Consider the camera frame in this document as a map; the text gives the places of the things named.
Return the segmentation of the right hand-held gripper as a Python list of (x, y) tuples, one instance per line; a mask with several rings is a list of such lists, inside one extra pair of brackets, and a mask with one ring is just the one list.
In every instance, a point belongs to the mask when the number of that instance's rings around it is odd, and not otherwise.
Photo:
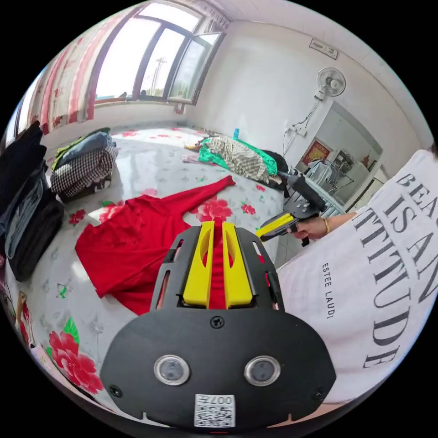
[(287, 202), (285, 211), (264, 223), (256, 232), (256, 236), (266, 242), (287, 233), (294, 234), (302, 241), (302, 246), (310, 242), (310, 237), (298, 226), (312, 219), (321, 217), (326, 210), (325, 200), (318, 193), (298, 194), (296, 199)]

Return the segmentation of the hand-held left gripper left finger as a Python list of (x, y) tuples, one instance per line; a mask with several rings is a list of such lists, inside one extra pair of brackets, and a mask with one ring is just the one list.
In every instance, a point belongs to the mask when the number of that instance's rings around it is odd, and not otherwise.
[(208, 308), (213, 268), (215, 222), (206, 221), (199, 227), (194, 244), (186, 285), (183, 291), (185, 304)]

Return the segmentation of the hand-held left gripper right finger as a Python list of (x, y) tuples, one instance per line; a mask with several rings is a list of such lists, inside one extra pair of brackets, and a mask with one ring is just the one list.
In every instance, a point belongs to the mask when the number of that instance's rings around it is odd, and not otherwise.
[(257, 308), (248, 260), (258, 257), (255, 237), (233, 223), (222, 223), (223, 278), (226, 308)]

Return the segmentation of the person's right hand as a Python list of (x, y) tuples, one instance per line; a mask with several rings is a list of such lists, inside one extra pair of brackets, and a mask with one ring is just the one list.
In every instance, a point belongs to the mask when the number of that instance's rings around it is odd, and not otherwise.
[(327, 220), (321, 217), (300, 221), (295, 225), (296, 231), (293, 231), (289, 228), (287, 232), (300, 240), (305, 238), (309, 238), (310, 240), (319, 240), (330, 232)]

